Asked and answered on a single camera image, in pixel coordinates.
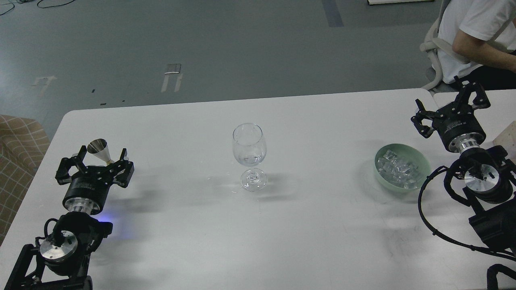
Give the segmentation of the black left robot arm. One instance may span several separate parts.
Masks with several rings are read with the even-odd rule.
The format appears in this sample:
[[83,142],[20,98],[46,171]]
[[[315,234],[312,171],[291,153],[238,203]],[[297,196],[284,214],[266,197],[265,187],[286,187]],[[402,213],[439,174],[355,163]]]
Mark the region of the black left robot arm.
[[91,255],[114,227],[95,215],[104,210],[111,186],[126,188],[133,173],[127,149],[122,149],[118,160],[112,160],[103,139],[62,158],[55,179],[59,185],[68,185],[62,201],[67,213],[48,219],[44,235],[23,246],[5,289],[91,290]]

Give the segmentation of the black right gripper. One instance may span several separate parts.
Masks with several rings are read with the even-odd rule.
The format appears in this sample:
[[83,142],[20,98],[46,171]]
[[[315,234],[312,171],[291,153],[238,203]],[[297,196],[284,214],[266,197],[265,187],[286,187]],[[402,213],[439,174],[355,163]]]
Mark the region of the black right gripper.
[[[485,141],[485,131],[473,112],[487,109],[491,107],[491,103],[483,86],[478,82],[462,81],[457,76],[454,79],[461,87],[451,103],[452,107],[442,107],[436,112],[428,111],[422,101],[416,99],[418,110],[411,117],[411,122],[422,137],[428,139],[437,131],[445,149],[448,152],[459,153],[459,143],[463,140],[473,139],[477,145]],[[431,121],[431,125],[424,125],[423,120]]]

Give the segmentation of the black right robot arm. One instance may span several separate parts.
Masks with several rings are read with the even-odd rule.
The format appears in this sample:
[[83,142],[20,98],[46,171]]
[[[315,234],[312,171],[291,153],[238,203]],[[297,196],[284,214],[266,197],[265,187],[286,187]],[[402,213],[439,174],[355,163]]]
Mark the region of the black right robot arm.
[[[484,88],[476,82],[465,82],[454,101],[436,111],[426,110],[419,99],[415,103],[418,110],[411,122],[418,133],[427,139],[437,132],[444,148],[459,154],[450,166],[438,167],[423,182],[418,194],[418,212],[422,222],[433,235],[447,242],[514,261],[515,163],[501,145],[488,149],[481,147],[486,135],[474,112],[491,105]],[[446,193],[474,211],[468,222],[483,242],[483,247],[452,239],[433,227],[424,216],[423,192],[440,173],[445,173],[443,185]]]

